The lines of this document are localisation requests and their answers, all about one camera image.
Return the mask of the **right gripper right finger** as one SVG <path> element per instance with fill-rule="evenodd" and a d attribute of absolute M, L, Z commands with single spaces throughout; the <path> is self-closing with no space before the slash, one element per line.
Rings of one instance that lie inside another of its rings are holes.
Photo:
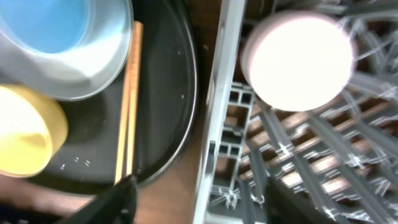
<path fill-rule="evenodd" d="M 268 178 L 266 185 L 266 215 L 270 224 L 336 223 L 272 177 Z"/>

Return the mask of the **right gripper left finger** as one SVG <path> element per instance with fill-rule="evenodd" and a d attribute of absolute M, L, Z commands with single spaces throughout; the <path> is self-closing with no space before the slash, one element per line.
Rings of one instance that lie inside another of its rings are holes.
<path fill-rule="evenodd" d="M 136 178 L 129 175 L 56 224 L 132 224 L 137 210 Z"/>

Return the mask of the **wooden chopstick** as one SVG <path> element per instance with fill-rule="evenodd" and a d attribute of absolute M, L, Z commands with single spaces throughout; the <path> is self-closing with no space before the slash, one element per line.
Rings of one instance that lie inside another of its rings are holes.
<path fill-rule="evenodd" d="M 139 79 L 141 69 L 142 34 L 144 26 L 135 21 L 131 40 L 131 50 L 127 61 L 126 71 L 129 75 L 129 115 L 127 132 L 126 175 L 132 175 L 134 162 L 134 141 L 136 134 L 136 115 L 139 96 Z"/>
<path fill-rule="evenodd" d="M 126 131 L 127 131 L 127 119 L 129 114 L 129 97 L 130 97 L 130 77 L 132 62 L 130 59 L 131 51 L 134 50 L 134 36 L 135 36 L 134 22 L 132 23 L 131 36 L 129 41 L 129 51 L 127 53 L 127 60 L 124 70 L 124 83 L 123 83 L 123 94 L 121 100 L 121 114 L 119 121 L 119 136 L 118 136 L 118 148 L 116 156 L 116 169 L 114 185 L 122 179 L 123 176 L 123 165 L 124 165 L 124 150 L 126 143 Z"/>

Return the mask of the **yellow bowl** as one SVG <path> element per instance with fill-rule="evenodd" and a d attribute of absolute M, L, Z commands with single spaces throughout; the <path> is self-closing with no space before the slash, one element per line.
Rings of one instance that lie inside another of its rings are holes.
<path fill-rule="evenodd" d="M 1 85 L 2 175 L 42 172 L 67 135 L 67 117 L 55 100 L 22 85 Z"/>

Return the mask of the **light grey plate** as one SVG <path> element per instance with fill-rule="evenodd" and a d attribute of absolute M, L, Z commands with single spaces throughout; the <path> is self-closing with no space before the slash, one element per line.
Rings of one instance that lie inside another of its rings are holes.
<path fill-rule="evenodd" d="M 89 98 L 104 90 L 122 70 L 131 36 L 128 0 L 92 0 L 83 38 L 60 53 L 15 44 L 1 33 L 1 80 L 21 83 L 64 101 Z"/>

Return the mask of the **pink cup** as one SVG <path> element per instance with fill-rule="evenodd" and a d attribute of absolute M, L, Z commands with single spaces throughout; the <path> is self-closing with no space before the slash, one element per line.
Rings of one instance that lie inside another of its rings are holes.
<path fill-rule="evenodd" d="M 353 76 L 357 47 L 330 16 L 279 12 L 249 34 L 241 69 L 255 94 L 273 108 L 308 111 L 339 95 Z"/>

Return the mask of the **grey dishwasher rack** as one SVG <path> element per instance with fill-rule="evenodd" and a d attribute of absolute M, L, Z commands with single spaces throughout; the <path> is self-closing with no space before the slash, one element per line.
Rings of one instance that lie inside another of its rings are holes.
<path fill-rule="evenodd" d="M 266 185 L 279 180 L 336 223 L 397 222 L 397 2 L 223 1 L 206 100 L 194 223 L 268 223 Z M 330 16 L 357 47 L 343 91 L 308 111 L 263 102 L 241 53 L 279 12 Z"/>

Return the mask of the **round black serving tray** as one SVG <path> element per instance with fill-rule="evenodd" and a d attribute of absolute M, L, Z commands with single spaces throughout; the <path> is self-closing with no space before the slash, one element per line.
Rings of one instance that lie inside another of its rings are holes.
<path fill-rule="evenodd" d="M 143 23 L 134 175 L 139 186 L 158 178 L 185 147 L 198 95 L 192 25 L 182 1 L 138 0 Z M 114 182 L 123 78 L 97 95 L 63 101 L 69 132 L 48 166 L 30 182 L 94 195 Z"/>

